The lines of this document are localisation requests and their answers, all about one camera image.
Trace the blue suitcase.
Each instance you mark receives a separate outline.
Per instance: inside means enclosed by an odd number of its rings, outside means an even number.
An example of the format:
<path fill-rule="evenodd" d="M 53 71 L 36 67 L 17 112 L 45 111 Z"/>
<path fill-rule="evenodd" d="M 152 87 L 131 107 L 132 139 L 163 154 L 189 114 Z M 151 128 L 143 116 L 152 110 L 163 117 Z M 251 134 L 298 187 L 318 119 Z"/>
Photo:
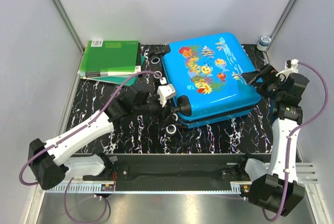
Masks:
<path fill-rule="evenodd" d="M 177 128 L 194 128 L 245 116 L 261 101 L 242 74 L 255 70 L 229 32 L 173 42 L 150 50 L 176 95 Z"/>

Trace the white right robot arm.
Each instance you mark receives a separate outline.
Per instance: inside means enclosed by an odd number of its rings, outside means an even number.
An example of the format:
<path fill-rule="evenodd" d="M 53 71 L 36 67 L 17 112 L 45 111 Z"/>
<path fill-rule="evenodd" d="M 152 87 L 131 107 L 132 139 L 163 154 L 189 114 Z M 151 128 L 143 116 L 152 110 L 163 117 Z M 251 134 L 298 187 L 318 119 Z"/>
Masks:
<path fill-rule="evenodd" d="M 309 80 L 299 74 L 296 60 L 287 61 L 282 71 L 270 64 L 242 74 L 272 103 L 273 145 L 269 166 L 248 156 L 237 167 L 238 177 L 251 181 L 248 201 L 275 214 L 271 221 L 287 216 L 305 196 L 305 188 L 298 184 L 296 173 L 297 137 L 303 121 L 299 103 Z"/>

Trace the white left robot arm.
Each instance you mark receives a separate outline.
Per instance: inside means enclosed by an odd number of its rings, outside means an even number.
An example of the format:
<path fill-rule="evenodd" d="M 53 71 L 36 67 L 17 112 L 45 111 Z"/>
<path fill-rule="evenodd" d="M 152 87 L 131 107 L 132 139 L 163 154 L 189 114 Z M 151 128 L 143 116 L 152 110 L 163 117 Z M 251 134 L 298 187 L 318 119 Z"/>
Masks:
<path fill-rule="evenodd" d="M 172 119 L 173 110 L 167 106 L 167 101 L 175 95 L 172 84 L 159 86 L 156 91 L 148 84 L 134 84 L 126 91 L 115 91 L 101 110 L 67 132 L 45 142 L 38 138 L 33 140 L 29 145 L 28 166 L 37 183 L 43 190 L 49 190 L 66 178 L 114 179 L 115 165 L 106 155 L 74 157 L 74 153 L 113 132 L 128 116 L 148 113 L 156 117 L 158 123 Z"/>

